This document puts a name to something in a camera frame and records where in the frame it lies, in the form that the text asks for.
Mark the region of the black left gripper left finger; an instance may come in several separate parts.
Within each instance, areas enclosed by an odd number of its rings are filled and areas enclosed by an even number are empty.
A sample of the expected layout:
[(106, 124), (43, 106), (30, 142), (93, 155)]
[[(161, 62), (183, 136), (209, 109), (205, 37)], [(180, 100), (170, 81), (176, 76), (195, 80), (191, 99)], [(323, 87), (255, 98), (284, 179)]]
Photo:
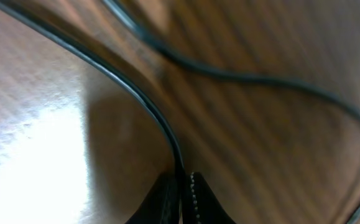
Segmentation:
[(126, 224), (179, 224), (180, 193), (173, 174), (158, 176)]

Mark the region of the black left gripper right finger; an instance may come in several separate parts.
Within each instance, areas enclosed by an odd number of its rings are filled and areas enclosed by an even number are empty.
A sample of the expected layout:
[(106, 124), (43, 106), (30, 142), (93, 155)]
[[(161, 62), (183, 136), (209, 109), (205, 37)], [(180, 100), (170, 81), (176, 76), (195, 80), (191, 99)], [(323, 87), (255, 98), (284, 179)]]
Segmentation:
[(200, 172), (185, 179), (182, 212), (183, 224), (235, 224)]

